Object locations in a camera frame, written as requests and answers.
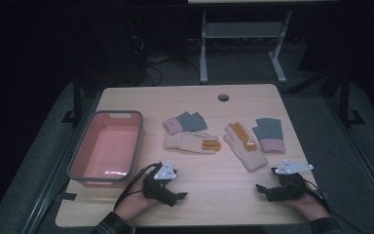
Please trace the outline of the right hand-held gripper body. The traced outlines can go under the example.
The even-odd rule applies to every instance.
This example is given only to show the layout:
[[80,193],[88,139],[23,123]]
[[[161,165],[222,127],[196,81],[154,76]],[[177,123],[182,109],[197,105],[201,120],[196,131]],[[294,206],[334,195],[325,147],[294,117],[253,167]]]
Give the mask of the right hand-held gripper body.
[[311,171],[311,164],[303,164],[285,159],[277,169],[277,177],[280,187],[276,187],[271,195],[271,200],[287,201],[300,198],[307,189],[302,172]]

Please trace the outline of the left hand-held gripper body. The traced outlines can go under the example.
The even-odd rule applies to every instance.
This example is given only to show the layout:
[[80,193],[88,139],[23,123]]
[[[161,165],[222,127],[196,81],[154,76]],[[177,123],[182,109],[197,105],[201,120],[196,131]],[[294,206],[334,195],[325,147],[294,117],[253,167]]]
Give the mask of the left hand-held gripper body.
[[170,160],[158,163],[143,180],[144,197],[166,204],[167,193],[170,192],[166,185],[175,178],[176,172]]

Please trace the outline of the beige and orange knit glove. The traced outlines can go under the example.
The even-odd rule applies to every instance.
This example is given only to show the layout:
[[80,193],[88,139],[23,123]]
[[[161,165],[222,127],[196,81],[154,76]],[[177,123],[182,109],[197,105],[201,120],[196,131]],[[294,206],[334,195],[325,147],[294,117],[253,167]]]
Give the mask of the beige and orange knit glove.
[[167,134],[164,148],[199,154],[215,154],[221,149],[221,143],[217,136],[207,133],[183,132],[174,135]]
[[226,135],[223,139],[249,172],[253,172],[268,163],[257,141],[244,125],[239,122],[230,123],[225,128],[225,132]]

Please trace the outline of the grey and pink knit glove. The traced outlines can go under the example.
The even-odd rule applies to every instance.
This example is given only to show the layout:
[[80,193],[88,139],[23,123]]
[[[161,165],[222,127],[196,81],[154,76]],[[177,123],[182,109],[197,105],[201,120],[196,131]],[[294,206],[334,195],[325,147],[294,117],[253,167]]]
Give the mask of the grey and pink knit glove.
[[275,118],[260,118],[252,130],[265,153],[284,153],[285,146],[281,120]]
[[174,118],[167,119],[163,122],[163,125],[171,135],[181,132],[201,131],[207,128],[204,117],[198,112],[193,114],[184,112]]

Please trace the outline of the pink plastic bin grey rim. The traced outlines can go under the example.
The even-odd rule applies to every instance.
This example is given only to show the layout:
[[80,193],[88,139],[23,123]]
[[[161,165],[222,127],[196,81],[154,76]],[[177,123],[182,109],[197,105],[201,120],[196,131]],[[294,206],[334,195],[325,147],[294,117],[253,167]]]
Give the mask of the pink plastic bin grey rim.
[[137,170],[143,135],[139,111],[95,112],[69,163],[69,177],[87,187],[127,186]]

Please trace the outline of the person's left hand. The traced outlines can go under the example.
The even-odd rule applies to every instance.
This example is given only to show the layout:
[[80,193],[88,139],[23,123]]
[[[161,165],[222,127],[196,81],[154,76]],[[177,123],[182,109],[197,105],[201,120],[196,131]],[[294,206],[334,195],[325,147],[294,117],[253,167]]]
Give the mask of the person's left hand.
[[159,204],[159,201],[155,199],[144,197],[143,192],[141,191],[143,179],[144,176],[133,185],[130,190],[130,195],[124,198],[114,209],[114,213],[124,221],[129,221]]

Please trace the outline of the person's right hand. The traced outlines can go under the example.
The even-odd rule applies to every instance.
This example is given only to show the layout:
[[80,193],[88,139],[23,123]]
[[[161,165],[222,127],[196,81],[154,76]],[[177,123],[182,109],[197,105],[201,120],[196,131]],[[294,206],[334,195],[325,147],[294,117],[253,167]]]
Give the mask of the person's right hand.
[[326,208],[308,193],[296,200],[287,200],[283,201],[283,203],[308,221],[330,217],[330,213]]

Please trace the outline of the grey metal floor rail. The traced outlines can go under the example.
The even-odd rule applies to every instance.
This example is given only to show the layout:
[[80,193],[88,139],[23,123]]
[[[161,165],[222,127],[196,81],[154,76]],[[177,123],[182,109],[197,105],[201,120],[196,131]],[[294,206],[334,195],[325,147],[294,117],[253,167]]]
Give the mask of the grey metal floor rail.
[[25,177],[28,179],[26,188],[35,192],[31,208],[26,215],[26,221],[21,225],[21,234],[36,234],[47,213],[56,203],[57,196],[68,184],[67,167],[79,141],[85,121],[96,110],[99,95],[83,97],[80,108],[81,119],[69,119],[72,112],[73,100],[62,96],[50,111],[48,120],[32,144],[27,154],[28,162],[24,162]]
[[367,178],[368,183],[370,184],[370,187],[374,192],[374,166],[368,159],[365,150],[360,145],[357,137],[352,131],[352,127],[349,124],[346,124],[339,116],[339,106],[336,104],[336,102],[333,99],[327,98],[325,100],[325,103],[327,107],[330,109],[330,112],[334,117],[335,121],[337,122],[339,129],[341,130],[349,145],[351,146],[352,150],[354,151],[356,159],[358,160],[360,167],[363,170],[365,177]]

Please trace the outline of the black metal stand post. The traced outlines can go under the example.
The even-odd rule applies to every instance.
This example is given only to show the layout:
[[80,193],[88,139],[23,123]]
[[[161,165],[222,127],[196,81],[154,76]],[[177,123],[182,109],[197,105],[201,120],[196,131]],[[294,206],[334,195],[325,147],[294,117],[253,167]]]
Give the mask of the black metal stand post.
[[341,76],[339,118],[346,128],[352,125],[364,125],[365,122],[357,110],[350,109],[350,86],[349,73],[344,70]]

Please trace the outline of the white metal frame desk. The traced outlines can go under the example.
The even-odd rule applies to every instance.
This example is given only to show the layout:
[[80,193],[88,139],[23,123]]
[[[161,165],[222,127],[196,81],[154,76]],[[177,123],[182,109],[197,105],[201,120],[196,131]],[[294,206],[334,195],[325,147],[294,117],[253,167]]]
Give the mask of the white metal frame desk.
[[[297,6],[311,6],[312,4],[333,3],[336,0],[188,0],[193,7],[204,7],[202,12],[201,51],[200,51],[200,78],[201,83],[208,82],[206,42],[208,39],[275,39],[276,47],[268,53],[270,63],[275,71],[278,81],[287,82],[283,73],[279,55],[285,39],[293,11]],[[207,13],[210,8],[223,8],[224,10],[254,11],[265,7],[266,11],[283,11],[279,20],[245,20],[221,22],[208,21]]]

